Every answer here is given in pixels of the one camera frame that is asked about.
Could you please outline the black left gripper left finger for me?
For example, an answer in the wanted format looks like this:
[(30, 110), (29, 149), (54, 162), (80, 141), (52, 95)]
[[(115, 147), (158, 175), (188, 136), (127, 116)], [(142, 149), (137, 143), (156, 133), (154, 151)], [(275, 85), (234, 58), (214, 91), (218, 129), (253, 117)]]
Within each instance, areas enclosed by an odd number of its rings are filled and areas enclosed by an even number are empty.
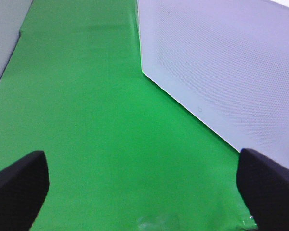
[(44, 151), (33, 151), (0, 171), (0, 231), (28, 231), (50, 187)]

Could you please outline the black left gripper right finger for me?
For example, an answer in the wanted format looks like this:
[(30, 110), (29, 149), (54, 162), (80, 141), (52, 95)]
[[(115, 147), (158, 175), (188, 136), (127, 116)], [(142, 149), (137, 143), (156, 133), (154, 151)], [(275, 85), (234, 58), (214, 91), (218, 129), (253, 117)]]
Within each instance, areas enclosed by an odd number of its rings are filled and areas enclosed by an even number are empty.
[(289, 231), (289, 169), (243, 148), (236, 172), (239, 193), (260, 231)]

